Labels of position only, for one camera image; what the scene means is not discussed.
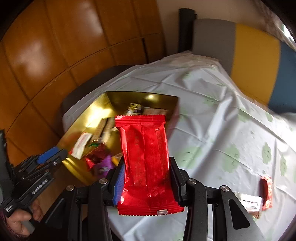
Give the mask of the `person's hand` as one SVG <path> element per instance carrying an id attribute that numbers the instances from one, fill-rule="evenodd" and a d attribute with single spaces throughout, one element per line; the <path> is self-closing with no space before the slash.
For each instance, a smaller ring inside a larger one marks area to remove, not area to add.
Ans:
<path id="1" fill-rule="evenodd" d="M 32 218 L 40 222 L 44 216 L 38 199 L 31 204 L 31 209 L 32 214 L 22 209 L 17 209 L 10 217 L 5 217 L 8 227 L 21 237 L 28 237 L 30 235 L 23 222 L 30 221 Z"/>

